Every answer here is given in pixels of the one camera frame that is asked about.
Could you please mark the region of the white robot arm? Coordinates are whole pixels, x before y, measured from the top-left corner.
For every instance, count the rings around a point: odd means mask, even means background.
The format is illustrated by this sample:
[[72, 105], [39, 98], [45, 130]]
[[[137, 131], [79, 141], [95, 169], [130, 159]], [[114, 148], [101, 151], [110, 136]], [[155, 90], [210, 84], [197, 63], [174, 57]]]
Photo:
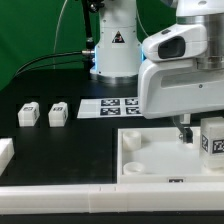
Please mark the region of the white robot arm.
[[89, 0], [100, 14], [91, 77], [138, 82], [140, 113], [171, 117], [188, 141], [184, 114], [224, 109], [224, 0], [161, 0], [176, 23], [140, 42], [136, 0]]

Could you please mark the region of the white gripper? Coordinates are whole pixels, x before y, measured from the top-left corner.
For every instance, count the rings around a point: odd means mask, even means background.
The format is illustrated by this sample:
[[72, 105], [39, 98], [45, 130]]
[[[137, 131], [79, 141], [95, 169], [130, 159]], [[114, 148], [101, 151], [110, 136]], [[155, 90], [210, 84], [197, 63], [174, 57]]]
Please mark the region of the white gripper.
[[193, 131], [179, 116], [224, 109], [224, 69], [200, 70], [197, 58], [208, 46], [200, 24], [175, 24], [143, 41], [145, 60], [138, 77], [138, 100], [148, 119], [172, 117], [183, 143]]

